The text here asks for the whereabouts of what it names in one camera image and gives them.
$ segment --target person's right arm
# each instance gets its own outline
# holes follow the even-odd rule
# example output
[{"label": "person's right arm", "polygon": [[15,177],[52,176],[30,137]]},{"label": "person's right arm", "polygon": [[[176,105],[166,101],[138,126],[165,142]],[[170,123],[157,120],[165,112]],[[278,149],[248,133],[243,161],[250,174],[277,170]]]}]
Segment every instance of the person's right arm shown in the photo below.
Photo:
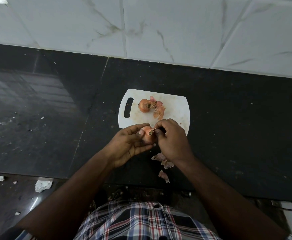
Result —
[{"label": "person's right arm", "polygon": [[194,185],[221,238],[283,240],[288,237],[286,231],[194,157],[185,131],[176,121],[161,120],[154,128],[162,153]]}]

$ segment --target cutting board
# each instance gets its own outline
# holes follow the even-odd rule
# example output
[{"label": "cutting board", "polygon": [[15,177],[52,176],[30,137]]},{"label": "cutting board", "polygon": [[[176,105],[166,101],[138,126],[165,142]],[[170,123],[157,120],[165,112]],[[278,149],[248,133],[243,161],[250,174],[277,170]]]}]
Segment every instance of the cutting board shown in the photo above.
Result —
[{"label": "cutting board", "polygon": [[[142,99],[150,99],[153,96],[157,101],[161,101],[166,110],[164,113],[164,119],[173,119],[176,121],[188,134],[189,124],[190,124],[190,112],[186,97],[177,96],[172,94],[157,93],[142,91],[136,89],[128,89],[125,93],[119,107],[118,112],[118,126],[119,128],[126,128],[131,125],[149,123],[153,127],[157,118],[153,117],[154,109],[151,109],[148,113],[142,113],[138,104]],[[124,117],[125,107],[129,98],[133,98],[132,107],[130,111],[130,117]]]}]

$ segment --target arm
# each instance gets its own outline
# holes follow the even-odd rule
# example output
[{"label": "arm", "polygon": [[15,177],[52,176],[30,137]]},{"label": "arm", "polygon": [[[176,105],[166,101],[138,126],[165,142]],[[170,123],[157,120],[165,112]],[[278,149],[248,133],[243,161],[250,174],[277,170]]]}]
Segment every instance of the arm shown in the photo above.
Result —
[{"label": "arm", "polygon": [[[160,127],[164,127],[166,135],[158,129]],[[154,128],[157,128],[155,133],[162,153],[194,185],[222,238],[283,240],[288,236],[268,216],[194,157],[185,131],[176,121],[162,120]]]},{"label": "arm", "polygon": [[144,134],[140,129],[144,126],[149,124],[120,130],[108,145],[16,226],[39,239],[73,239],[96,192],[111,170],[153,147],[140,143]]}]

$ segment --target tiled wall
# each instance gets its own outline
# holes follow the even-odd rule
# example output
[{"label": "tiled wall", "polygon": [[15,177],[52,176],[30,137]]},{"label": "tiled wall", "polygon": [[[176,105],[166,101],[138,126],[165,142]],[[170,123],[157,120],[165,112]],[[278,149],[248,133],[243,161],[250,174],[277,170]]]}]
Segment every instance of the tiled wall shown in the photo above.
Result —
[{"label": "tiled wall", "polygon": [[7,0],[0,44],[292,77],[292,0]]}]

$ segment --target shirt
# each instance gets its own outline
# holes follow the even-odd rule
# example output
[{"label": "shirt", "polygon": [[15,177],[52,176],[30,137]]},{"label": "shirt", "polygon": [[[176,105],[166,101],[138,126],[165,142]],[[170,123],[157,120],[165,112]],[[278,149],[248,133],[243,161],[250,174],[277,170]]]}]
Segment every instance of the shirt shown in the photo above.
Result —
[{"label": "shirt", "polygon": [[[19,231],[18,236],[15,232],[13,238],[1,238],[5,235],[3,234],[0,239],[36,239],[24,230]],[[190,216],[158,202],[110,201],[88,215],[74,238],[74,240],[94,239],[220,238]]]}]

